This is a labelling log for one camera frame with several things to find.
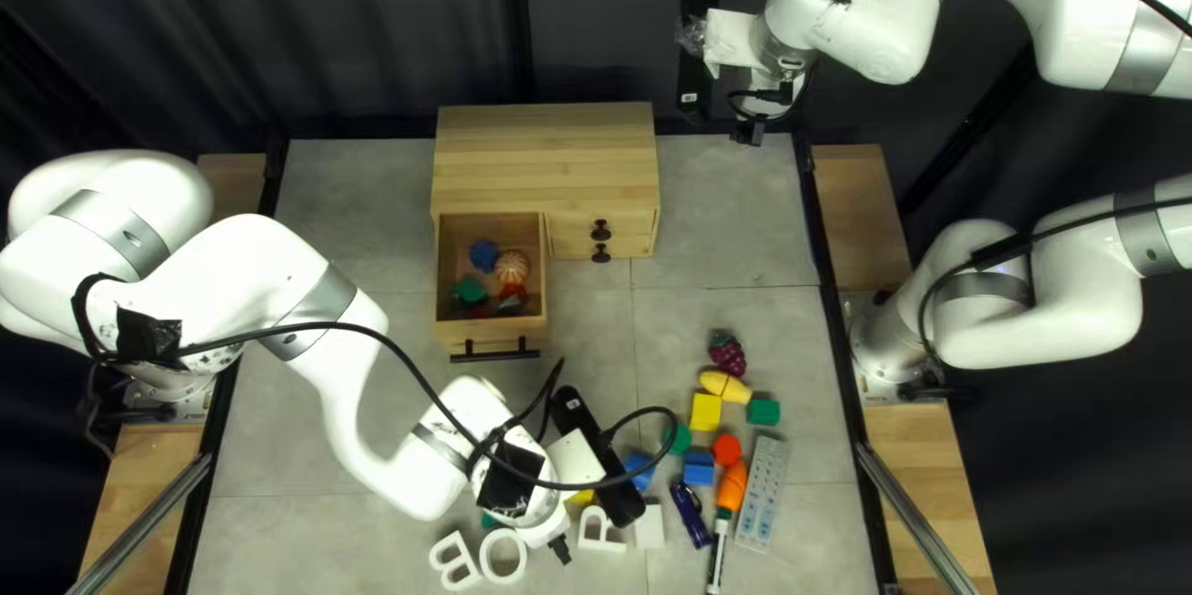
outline drawer knob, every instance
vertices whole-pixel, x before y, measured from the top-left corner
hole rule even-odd
[[[592,262],[596,262],[597,265],[603,265],[604,262],[608,262],[611,259],[613,256],[609,255],[607,252],[604,252],[604,244],[597,243],[596,252],[592,253]]]
[[[613,233],[604,229],[608,221],[596,221],[596,229],[592,230],[592,241],[608,241],[613,237]]]

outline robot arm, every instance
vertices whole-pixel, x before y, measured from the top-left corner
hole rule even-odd
[[[148,151],[56,160],[23,180],[10,210],[14,237],[0,252],[0,324],[18,334],[86,354],[72,297],[97,273],[112,278],[91,286],[85,312],[106,351],[123,351],[145,322],[173,328],[174,349],[304,322],[389,328],[367,295],[278,222],[236,216],[199,233],[211,213],[210,188],[185,160]],[[360,439],[359,403],[380,349],[374,339],[303,330],[261,343],[316,388],[335,455],[374,492],[423,520],[439,517],[468,483],[480,496],[490,461],[459,466],[473,446],[436,408],[389,460]],[[243,346],[113,366],[169,401],[201,388]],[[480,440],[511,417],[499,393],[477,379],[457,379],[440,398]],[[510,428],[501,442],[540,458],[540,467],[524,473],[554,479],[545,451],[523,427]],[[561,550],[557,538],[569,522],[557,490],[533,486],[520,507],[502,510],[490,509],[530,547],[550,543]]]
[[[764,14],[709,10],[704,60],[797,74],[817,54],[886,85],[923,69],[943,0],[766,0]],[[1138,0],[1006,0],[1022,14],[1044,80],[1192,99],[1192,39]],[[1159,0],[1186,17],[1192,0]]]
[[[1192,175],[1151,188],[1105,196],[1047,216],[1035,234],[1130,206],[1192,196]],[[925,354],[919,305],[929,287],[971,254],[1012,236],[1001,222],[955,222],[912,279],[851,333],[858,370],[871,379],[907,383]],[[989,370],[1076,360],[1124,346],[1142,324],[1141,280],[1192,267],[1192,205],[1107,219],[1045,237],[1030,262],[1016,258],[986,272],[946,279],[932,295],[925,331],[944,362]]]

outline wooden drawer cabinet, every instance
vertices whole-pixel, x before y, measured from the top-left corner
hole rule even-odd
[[[634,101],[440,109],[430,215],[439,235],[439,341],[453,354],[468,340],[473,353],[515,351],[522,337],[529,348],[540,346],[551,259],[653,253],[659,202],[651,107]],[[524,316],[473,317],[452,297],[465,274],[478,275],[467,250],[483,237],[502,249],[521,244],[516,248],[529,258],[529,292],[540,299],[530,298]],[[493,284],[490,295],[499,292],[495,278],[478,278]]]

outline blue block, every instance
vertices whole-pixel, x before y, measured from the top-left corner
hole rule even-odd
[[[714,485],[716,481],[715,461],[712,453],[688,453],[683,457],[683,483]]]
[[[632,472],[633,470],[645,465],[651,460],[650,455],[644,453],[629,453],[629,457],[625,459],[625,471]],[[650,488],[650,481],[654,478],[654,467],[641,472],[640,475],[633,477],[633,486],[638,490],[645,490]]]
[[[468,250],[467,259],[472,262],[473,267],[478,271],[491,274],[497,267],[497,256],[501,250],[497,249],[497,244],[488,240],[480,240],[472,244]]]

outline remote control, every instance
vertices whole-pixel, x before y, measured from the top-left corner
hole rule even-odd
[[[782,500],[789,458],[790,450],[786,441],[758,435],[753,444],[753,463],[749,470],[749,483],[745,484],[741,515],[737,520],[738,546],[758,553],[770,552],[770,538],[778,520],[778,501]]]

